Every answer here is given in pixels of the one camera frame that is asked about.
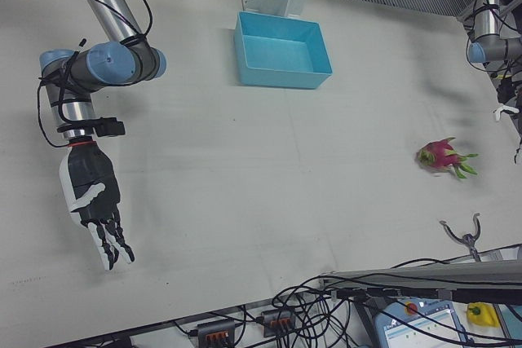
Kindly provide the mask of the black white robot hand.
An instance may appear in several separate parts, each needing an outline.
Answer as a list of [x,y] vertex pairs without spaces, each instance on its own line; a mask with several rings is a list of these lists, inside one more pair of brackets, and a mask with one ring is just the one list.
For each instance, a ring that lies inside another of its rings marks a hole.
[[60,181],[73,222],[89,231],[106,271],[120,256],[135,260],[126,243],[118,204],[121,194],[111,160],[93,140],[73,143],[60,163]]

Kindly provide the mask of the white grey robot hand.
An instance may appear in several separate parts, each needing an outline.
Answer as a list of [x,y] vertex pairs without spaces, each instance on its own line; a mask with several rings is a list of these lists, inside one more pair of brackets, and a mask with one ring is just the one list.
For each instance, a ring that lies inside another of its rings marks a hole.
[[506,114],[508,116],[515,116],[519,113],[520,110],[518,108],[502,104],[498,108],[493,110],[493,117],[496,122],[500,122],[502,114]]

